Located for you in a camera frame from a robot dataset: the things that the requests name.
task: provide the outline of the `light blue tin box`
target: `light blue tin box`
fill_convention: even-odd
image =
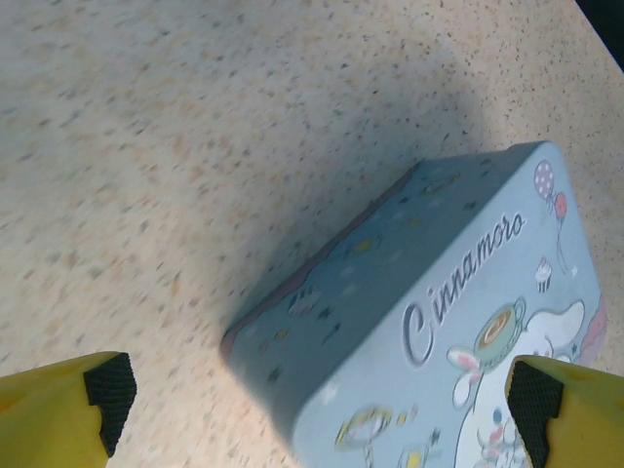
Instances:
[[[589,365],[605,327],[564,158],[541,142],[418,164],[221,351],[302,466],[527,468],[512,359]]]

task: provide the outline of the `cartoon illustration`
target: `cartoon illustration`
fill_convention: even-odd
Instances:
[[[277,379],[280,378],[280,375],[282,375],[282,369],[279,366],[277,366],[273,368],[271,373],[269,373],[269,376],[267,377],[266,381],[268,383],[275,383],[277,382]]]
[[[342,322],[336,322],[331,328],[331,331],[323,337],[323,344],[327,343],[332,336],[338,333],[340,327],[342,327]]]
[[[289,315],[295,317],[308,315],[320,298],[321,293],[314,291],[314,288],[304,288],[292,297],[289,304]]]
[[[355,292],[358,290],[359,286],[356,283],[351,283],[349,286],[347,286],[344,290],[342,290],[342,296],[343,297],[350,297],[351,295],[355,294]]]
[[[365,221],[376,215],[379,208],[386,203],[390,198],[400,193],[412,180],[413,175],[420,168],[421,163],[416,163],[412,166],[399,180],[397,180],[390,188],[388,188],[379,198],[370,203],[367,208],[358,214],[342,231],[334,236],[329,242],[327,242],[316,254],[314,254],[301,268],[299,268],[290,278],[283,283],[279,288],[274,290],[270,295],[265,297],[258,306],[252,310],[249,314],[245,315],[243,319],[238,321],[230,329],[227,330],[221,344],[219,351],[223,359],[227,362],[229,360],[234,341],[245,327],[255,322],[264,312],[271,310],[277,304],[282,302],[291,293],[303,287],[307,281],[310,273],[323,261],[329,260],[337,246],[345,240],[353,231],[362,225]]]
[[[279,330],[277,333],[275,333],[273,335],[273,340],[274,341],[282,341],[283,339],[285,339],[288,335],[289,335],[289,329],[281,329]],[[269,346],[270,346],[270,341],[265,341],[263,342],[260,347],[258,348],[258,353],[259,354],[264,354],[268,351]]]
[[[555,357],[578,334],[585,305],[576,301],[562,313],[540,310],[523,327],[525,300],[498,309],[483,327],[473,349],[452,347],[451,363],[464,370],[452,395],[456,408],[463,408],[473,385],[474,403],[468,409],[459,433],[455,468],[527,468],[527,456],[505,400],[505,379],[519,354]]]
[[[329,381],[325,387],[320,392],[321,400],[323,401],[323,405],[328,405],[335,399],[338,394],[338,389],[340,386],[337,383]]]
[[[417,405],[414,405],[413,407],[411,407],[411,410],[409,412],[407,411],[400,412],[399,415],[397,416],[397,426],[403,426],[407,422],[412,422],[417,414],[418,414]]]
[[[443,190],[443,189],[447,188],[453,182],[458,180],[459,177],[460,177],[460,173],[455,173],[453,175],[450,175],[450,176],[442,178],[442,179],[431,180],[427,184],[427,186],[425,186],[425,188],[423,188],[422,190],[420,190],[420,192],[418,192],[418,195],[421,195],[421,196],[422,195],[432,195],[434,193],[437,193],[440,190]]]
[[[545,256],[539,262],[537,271],[535,272],[535,282],[537,283],[537,291],[546,293],[550,288],[550,277],[553,274],[553,268]]]
[[[405,448],[399,460],[399,468],[424,468],[428,459],[440,456],[439,451],[431,451],[431,447],[437,444],[439,439],[440,429],[436,427],[429,436],[427,444],[417,444]]]
[[[606,307],[603,298],[600,298],[598,311],[589,323],[587,334],[581,342],[580,357],[578,363],[581,366],[591,365],[600,353],[606,336]]]
[[[548,161],[542,161],[535,168],[533,179],[537,195],[548,203],[548,212],[555,210],[555,218],[557,219],[557,261],[564,273],[567,273],[566,259],[562,250],[562,227],[567,214],[567,198],[564,192],[555,193],[555,176],[553,175],[553,167]]]
[[[364,408],[342,424],[335,438],[335,447],[340,450],[363,449],[366,467],[373,468],[372,441],[383,433],[391,420],[390,409]]]
[[[332,253],[328,260],[349,260],[354,256],[366,254],[370,251],[377,249],[381,245],[381,236],[367,237],[356,242],[348,243],[343,249],[338,249]]]
[[[483,167],[483,166],[489,166],[491,164],[491,159],[484,159],[479,166]],[[489,169],[484,169],[484,171],[479,175],[479,178],[483,178],[483,177],[487,177],[489,174]]]
[[[441,198],[434,198],[431,203],[429,205],[427,205],[427,208],[430,209],[436,209],[439,208],[442,205],[442,202],[444,200],[442,200]]]
[[[422,224],[422,219],[420,219],[419,217],[412,217],[410,219],[408,219],[407,221],[405,221],[405,226],[407,227],[420,227],[420,224]]]
[[[319,312],[319,315],[316,316],[316,320],[317,321],[322,320],[325,322],[330,317],[331,314],[332,314],[332,308],[326,307],[321,312]]]
[[[424,468],[428,455],[429,446],[426,444],[408,447],[401,454],[399,468]]]
[[[440,429],[436,427],[431,433],[431,436],[429,436],[429,444],[431,445],[431,447],[437,444],[440,440],[440,432]]]

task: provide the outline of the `granite countertop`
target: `granite countertop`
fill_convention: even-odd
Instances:
[[[624,77],[571,0],[29,0],[0,19],[0,374],[104,349],[109,467],[293,467],[233,314],[417,158],[567,155],[624,373]]]

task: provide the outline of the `black rubber pad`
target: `black rubber pad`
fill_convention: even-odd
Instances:
[[[130,365],[130,356],[121,353],[87,370],[84,374],[89,404],[99,407],[101,427],[99,436],[110,458],[128,419],[130,407],[137,395],[137,383]]]
[[[545,468],[549,446],[546,426],[559,415],[564,385],[519,361],[514,366],[507,403],[533,468]]]

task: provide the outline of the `pink balloon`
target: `pink balloon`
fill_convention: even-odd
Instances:
[[[559,192],[555,197],[555,216],[563,221],[567,214],[567,200],[564,192]]]

